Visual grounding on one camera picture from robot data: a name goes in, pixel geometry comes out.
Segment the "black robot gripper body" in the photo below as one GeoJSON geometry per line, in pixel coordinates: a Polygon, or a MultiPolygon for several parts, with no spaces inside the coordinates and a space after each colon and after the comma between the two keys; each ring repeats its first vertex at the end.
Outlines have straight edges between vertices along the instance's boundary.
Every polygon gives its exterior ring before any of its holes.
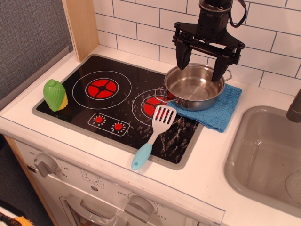
{"type": "Polygon", "coordinates": [[[245,17],[242,16],[238,23],[234,23],[231,15],[232,5],[232,0],[200,0],[200,13],[196,24],[184,22],[174,24],[174,44],[180,33],[186,32],[191,35],[192,50],[213,56],[224,48],[234,48],[234,64],[237,64],[245,45],[228,33],[227,25],[238,28],[245,21],[245,17]]]}

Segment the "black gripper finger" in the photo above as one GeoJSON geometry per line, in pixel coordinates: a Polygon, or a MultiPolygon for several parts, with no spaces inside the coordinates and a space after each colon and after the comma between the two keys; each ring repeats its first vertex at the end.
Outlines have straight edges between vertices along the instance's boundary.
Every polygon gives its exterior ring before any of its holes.
{"type": "Polygon", "coordinates": [[[212,76],[212,82],[217,82],[224,75],[229,65],[233,65],[235,61],[234,48],[224,48],[219,53],[215,53],[213,56],[216,58],[214,64],[214,72],[212,76]]]}
{"type": "Polygon", "coordinates": [[[180,70],[185,69],[190,61],[190,56],[192,52],[191,45],[191,35],[186,32],[180,33],[179,37],[176,40],[176,60],[177,66],[180,70]]]}

